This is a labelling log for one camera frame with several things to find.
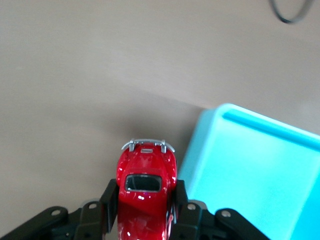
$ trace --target blue bin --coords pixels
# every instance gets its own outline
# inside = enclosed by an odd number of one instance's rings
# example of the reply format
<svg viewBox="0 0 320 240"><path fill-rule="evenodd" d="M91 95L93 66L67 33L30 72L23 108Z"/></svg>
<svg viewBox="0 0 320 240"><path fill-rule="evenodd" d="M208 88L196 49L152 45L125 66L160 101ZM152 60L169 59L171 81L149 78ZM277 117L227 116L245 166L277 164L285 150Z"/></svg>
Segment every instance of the blue bin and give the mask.
<svg viewBox="0 0 320 240"><path fill-rule="evenodd" d="M320 136L233 104L202 112L178 177L272 240L320 240Z"/></svg>

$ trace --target screw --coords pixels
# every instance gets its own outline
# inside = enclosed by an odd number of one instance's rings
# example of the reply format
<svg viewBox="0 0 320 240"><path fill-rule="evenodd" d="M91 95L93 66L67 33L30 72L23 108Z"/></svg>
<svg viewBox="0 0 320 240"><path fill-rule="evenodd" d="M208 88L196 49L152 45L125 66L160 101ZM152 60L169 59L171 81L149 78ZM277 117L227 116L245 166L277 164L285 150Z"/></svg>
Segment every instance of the screw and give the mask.
<svg viewBox="0 0 320 240"><path fill-rule="evenodd" d="M187 206L187 208L188 208L189 210L196 210L196 205L194 205L194 204L192 204L192 203L189 203L188 206Z"/></svg>
<svg viewBox="0 0 320 240"><path fill-rule="evenodd" d="M222 217L225 217L225 218L230 218L231 217L231 213L229 211L227 211L227 210L223 210L221 212L221 215L222 215Z"/></svg>

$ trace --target red toy car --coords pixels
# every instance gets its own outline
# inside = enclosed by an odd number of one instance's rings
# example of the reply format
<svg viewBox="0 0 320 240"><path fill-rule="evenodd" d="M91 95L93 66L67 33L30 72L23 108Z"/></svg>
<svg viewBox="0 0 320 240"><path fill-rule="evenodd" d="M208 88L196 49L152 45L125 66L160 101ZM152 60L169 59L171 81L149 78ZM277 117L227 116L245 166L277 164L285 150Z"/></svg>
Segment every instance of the red toy car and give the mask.
<svg viewBox="0 0 320 240"><path fill-rule="evenodd" d="M132 139L122 149L116 172L118 239L169 239L177 185L174 148L164 140Z"/></svg>

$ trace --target curved wire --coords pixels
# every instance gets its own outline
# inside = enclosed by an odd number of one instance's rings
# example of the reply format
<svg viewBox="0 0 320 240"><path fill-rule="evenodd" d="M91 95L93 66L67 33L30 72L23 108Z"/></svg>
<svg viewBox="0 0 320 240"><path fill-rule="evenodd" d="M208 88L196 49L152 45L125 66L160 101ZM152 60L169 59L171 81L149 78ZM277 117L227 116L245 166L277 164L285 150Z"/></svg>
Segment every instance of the curved wire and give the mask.
<svg viewBox="0 0 320 240"><path fill-rule="evenodd" d="M291 19L286 19L280 14L278 6L276 4L276 0L269 0L269 2L272 7L273 13L277 16L277 18L281 22L285 24L295 24L297 22L300 22L302 19L304 19L314 0L305 0L298 14Z"/></svg>

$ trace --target car rear window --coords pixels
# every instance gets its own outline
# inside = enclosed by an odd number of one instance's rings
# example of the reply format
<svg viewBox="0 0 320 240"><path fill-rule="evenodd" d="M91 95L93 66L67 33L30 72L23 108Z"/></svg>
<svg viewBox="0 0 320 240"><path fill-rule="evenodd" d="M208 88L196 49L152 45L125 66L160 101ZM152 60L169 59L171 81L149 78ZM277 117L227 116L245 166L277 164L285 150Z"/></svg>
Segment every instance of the car rear window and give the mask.
<svg viewBox="0 0 320 240"><path fill-rule="evenodd" d="M126 177L125 189L128 191L159 192L161 177L147 174L132 174Z"/></svg>

